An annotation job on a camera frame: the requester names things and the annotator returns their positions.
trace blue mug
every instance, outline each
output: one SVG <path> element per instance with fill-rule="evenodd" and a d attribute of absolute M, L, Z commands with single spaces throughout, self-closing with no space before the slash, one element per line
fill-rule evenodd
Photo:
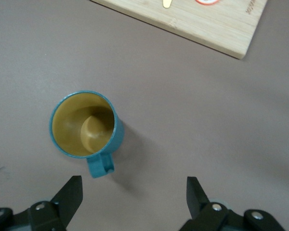
<path fill-rule="evenodd" d="M 53 110 L 49 131 L 54 145 L 73 158 L 87 159 L 93 178 L 115 170 L 112 153 L 124 127 L 111 102 L 95 91 L 77 91 Z"/>

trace mug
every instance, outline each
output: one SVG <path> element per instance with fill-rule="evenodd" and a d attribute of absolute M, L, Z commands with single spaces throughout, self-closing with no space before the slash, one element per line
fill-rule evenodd
<path fill-rule="evenodd" d="M 124 127 L 100 93 L 83 90 L 64 97 L 53 110 L 49 131 L 61 152 L 87 159 L 93 178 L 115 170 L 112 153 L 123 141 Z"/>

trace mug handle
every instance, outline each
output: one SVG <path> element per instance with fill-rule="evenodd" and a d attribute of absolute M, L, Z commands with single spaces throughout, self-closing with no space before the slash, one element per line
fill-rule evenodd
<path fill-rule="evenodd" d="M 89 171 L 93 178 L 102 177 L 115 170 L 111 153 L 99 153 L 87 158 Z"/>

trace gray tabletop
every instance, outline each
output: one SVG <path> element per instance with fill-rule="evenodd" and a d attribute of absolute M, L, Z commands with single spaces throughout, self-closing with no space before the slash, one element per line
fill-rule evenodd
<path fill-rule="evenodd" d="M 98 179 L 48 132 L 78 90 L 105 95 L 126 130 Z M 241 61 L 88 0 L 0 0 L 0 207 L 21 212 L 73 175 L 71 231 L 177 231 L 187 176 L 289 231 L 289 0 L 267 3 Z"/>

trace wooden board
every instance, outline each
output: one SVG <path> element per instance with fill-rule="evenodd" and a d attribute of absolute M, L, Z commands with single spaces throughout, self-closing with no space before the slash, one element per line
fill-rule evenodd
<path fill-rule="evenodd" d="M 205 6 L 195 0 L 91 0 L 179 36 L 242 59 L 267 0 L 220 0 Z"/>

